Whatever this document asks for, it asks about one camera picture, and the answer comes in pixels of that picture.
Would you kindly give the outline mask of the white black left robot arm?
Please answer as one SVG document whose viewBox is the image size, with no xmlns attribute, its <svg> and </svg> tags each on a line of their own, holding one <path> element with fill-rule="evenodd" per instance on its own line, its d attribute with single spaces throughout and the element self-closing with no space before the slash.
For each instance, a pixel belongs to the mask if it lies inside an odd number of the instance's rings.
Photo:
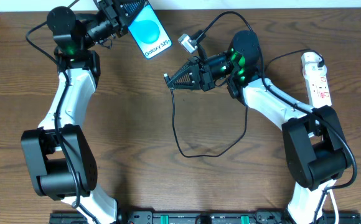
<svg viewBox="0 0 361 224">
<path fill-rule="evenodd" d="M 24 131 L 21 146 L 37 195 L 67 203 L 88 223 L 127 223 L 126 212 L 98 184 L 96 160 L 82 131 L 88 103 L 100 78 L 95 45 L 123 36 L 146 1 L 98 1 L 98 12 L 52 9 L 45 25 L 56 44 L 49 59 L 56 64 L 59 87 L 46 117 Z"/>
</svg>

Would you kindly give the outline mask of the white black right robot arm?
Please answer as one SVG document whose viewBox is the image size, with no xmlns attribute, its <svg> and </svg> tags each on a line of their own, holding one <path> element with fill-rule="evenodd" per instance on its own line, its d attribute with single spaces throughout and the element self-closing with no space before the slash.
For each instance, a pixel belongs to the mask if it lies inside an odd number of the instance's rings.
<svg viewBox="0 0 361 224">
<path fill-rule="evenodd" d="M 166 85 L 174 90 L 209 91 L 223 80 L 230 96 L 248 109 L 261 113 L 283 135 L 288 169 L 295 180 L 286 209 L 290 223 L 340 223 L 336 213 L 326 217 L 323 207 L 346 169 L 357 168 L 337 113 L 331 106 L 326 83 L 326 66 L 321 55 L 305 50 L 302 70 L 309 103 L 302 103 L 277 88 L 266 77 L 257 35 L 250 30 L 235 34 L 229 48 L 208 57 L 201 41 L 204 31 L 184 34 L 179 43 L 192 54 Z"/>
</svg>

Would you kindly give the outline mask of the white charger adapter plug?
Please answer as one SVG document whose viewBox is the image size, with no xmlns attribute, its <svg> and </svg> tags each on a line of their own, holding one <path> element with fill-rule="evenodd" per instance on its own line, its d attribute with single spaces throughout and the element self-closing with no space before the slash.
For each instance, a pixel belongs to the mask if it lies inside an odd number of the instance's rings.
<svg viewBox="0 0 361 224">
<path fill-rule="evenodd" d="M 327 67 L 326 65 L 319 67 L 319 64 L 314 62 L 305 63 L 302 66 L 302 74 L 306 80 L 325 77 L 327 75 Z"/>
</svg>

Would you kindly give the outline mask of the blue Samsung Galaxy smartphone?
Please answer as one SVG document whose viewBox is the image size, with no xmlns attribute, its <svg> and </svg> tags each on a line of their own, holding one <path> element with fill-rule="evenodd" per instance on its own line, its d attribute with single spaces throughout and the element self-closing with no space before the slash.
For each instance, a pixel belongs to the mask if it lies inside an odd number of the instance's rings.
<svg viewBox="0 0 361 224">
<path fill-rule="evenodd" d="M 146 59 L 152 59 L 172 45 L 172 40 L 148 1 L 128 29 Z"/>
</svg>

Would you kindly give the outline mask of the white power strip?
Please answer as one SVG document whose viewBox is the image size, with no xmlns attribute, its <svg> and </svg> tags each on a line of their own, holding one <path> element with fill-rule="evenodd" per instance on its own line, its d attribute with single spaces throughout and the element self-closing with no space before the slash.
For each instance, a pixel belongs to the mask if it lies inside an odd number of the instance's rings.
<svg viewBox="0 0 361 224">
<path fill-rule="evenodd" d="M 301 56 L 302 66 L 305 63 L 318 63 L 319 67 L 325 65 L 324 59 L 320 54 L 315 52 L 305 52 Z M 307 95 L 309 104 L 315 108 L 321 108 L 325 105 L 332 106 L 331 95 L 327 82 L 327 75 L 325 77 L 317 77 L 306 80 Z"/>
</svg>

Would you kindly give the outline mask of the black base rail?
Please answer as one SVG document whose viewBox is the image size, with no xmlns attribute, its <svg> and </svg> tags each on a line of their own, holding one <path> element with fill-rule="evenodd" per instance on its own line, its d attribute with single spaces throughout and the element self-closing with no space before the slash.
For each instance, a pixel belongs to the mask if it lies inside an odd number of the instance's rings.
<svg viewBox="0 0 361 224">
<path fill-rule="evenodd" d="M 54 224 L 88 223 L 80 213 L 51 213 L 49 222 Z M 295 223 L 289 215 L 280 211 L 260 210 L 255 213 L 154 213 L 133 211 L 120 216 L 116 222 L 127 224 L 254 224 L 254 223 Z M 323 212 L 317 223 L 335 223 L 334 212 Z M 361 224 L 361 216 L 354 212 L 339 213 L 341 224 Z"/>
</svg>

